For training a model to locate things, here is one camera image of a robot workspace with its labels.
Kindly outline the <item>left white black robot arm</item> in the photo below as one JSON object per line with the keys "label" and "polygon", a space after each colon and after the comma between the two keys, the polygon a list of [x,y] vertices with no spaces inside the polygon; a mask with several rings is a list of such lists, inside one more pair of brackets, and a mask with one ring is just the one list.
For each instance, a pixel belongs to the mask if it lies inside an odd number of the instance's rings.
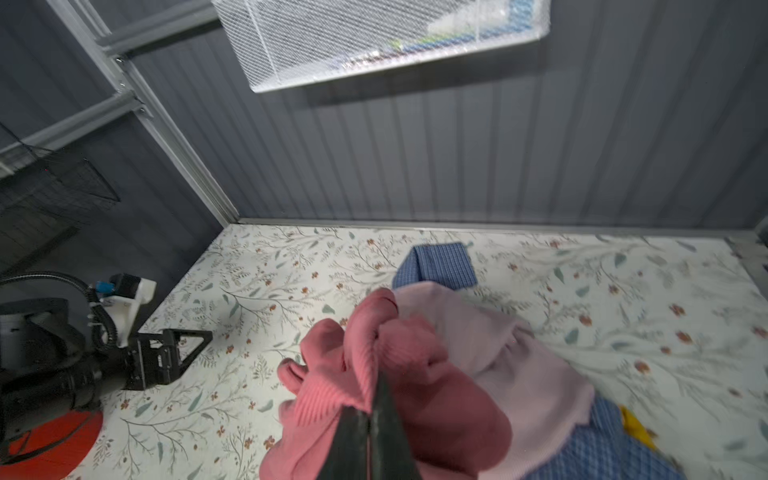
{"label": "left white black robot arm", "polygon": [[68,321],[69,302],[1,305],[1,440],[10,442],[115,391],[169,385],[213,340],[204,330],[139,333],[124,348],[88,351]]}

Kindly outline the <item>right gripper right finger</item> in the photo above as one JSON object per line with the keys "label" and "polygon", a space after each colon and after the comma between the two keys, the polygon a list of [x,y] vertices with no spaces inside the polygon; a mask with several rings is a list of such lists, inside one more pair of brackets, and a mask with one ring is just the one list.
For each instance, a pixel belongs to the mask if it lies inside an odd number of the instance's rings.
{"label": "right gripper right finger", "polygon": [[384,373],[378,375],[369,428],[370,478],[417,480],[421,475]]}

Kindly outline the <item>dark pink red cloth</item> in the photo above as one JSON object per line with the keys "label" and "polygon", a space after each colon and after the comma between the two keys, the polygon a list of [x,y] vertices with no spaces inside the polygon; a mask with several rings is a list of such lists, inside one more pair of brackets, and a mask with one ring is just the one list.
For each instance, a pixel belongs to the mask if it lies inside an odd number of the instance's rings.
{"label": "dark pink red cloth", "polygon": [[383,467],[410,460],[412,479],[475,479],[506,457],[507,416],[391,290],[369,294],[346,326],[316,323],[300,351],[300,362],[277,368],[293,397],[279,407],[282,437],[262,460],[261,478],[315,479],[333,452],[344,466],[357,465],[360,450]]}

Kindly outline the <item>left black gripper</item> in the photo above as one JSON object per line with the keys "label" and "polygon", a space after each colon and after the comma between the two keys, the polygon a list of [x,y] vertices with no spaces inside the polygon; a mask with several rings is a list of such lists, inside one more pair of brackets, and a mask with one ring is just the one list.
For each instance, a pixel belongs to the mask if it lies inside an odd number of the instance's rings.
{"label": "left black gripper", "polygon": [[213,340],[208,330],[165,329],[128,341],[125,390],[148,390],[179,379]]}

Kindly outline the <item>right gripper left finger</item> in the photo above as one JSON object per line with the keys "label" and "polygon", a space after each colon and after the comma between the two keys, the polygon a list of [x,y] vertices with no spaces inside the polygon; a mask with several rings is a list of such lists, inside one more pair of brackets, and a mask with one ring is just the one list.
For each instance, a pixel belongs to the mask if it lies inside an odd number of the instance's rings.
{"label": "right gripper left finger", "polygon": [[345,406],[317,480],[369,478],[369,416]]}

